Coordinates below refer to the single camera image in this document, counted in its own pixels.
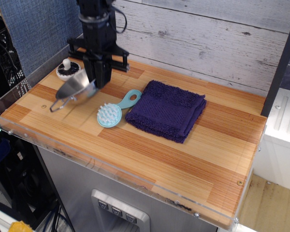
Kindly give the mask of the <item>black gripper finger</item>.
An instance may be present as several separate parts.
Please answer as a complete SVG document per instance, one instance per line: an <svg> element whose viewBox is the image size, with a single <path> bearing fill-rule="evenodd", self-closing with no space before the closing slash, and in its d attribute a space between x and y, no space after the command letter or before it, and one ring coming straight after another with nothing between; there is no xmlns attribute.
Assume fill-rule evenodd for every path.
<svg viewBox="0 0 290 232"><path fill-rule="evenodd" d="M111 80L111 65L103 60L95 61L94 72L97 88L104 88L104 86Z"/></svg>
<svg viewBox="0 0 290 232"><path fill-rule="evenodd" d="M91 83L95 79L93 61L89 57L83 57L83 62L88 80Z"/></svg>

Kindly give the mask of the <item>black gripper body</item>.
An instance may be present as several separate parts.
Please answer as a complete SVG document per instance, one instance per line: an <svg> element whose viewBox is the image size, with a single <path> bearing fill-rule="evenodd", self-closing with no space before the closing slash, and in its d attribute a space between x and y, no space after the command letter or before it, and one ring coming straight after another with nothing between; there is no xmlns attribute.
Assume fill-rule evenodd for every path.
<svg viewBox="0 0 290 232"><path fill-rule="evenodd" d="M128 71L130 65L127 56L129 52L116 44L117 30L114 20L103 22L83 22L83 38L69 38L72 57L81 58L83 54L76 51L77 47L86 49L91 58L106 58L114 69Z"/></svg>

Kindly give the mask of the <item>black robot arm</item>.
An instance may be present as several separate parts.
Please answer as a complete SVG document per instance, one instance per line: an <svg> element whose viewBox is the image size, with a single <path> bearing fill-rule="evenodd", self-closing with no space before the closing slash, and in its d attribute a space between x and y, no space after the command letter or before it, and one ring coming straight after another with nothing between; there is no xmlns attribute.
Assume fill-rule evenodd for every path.
<svg viewBox="0 0 290 232"><path fill-rule="evenodd" d="M112 69L129 70L129 52L116 44L116 14L112 0L78 0L83 38L69 38L70 56L82 59L90 82L102 89L110 80Z"/></svg>

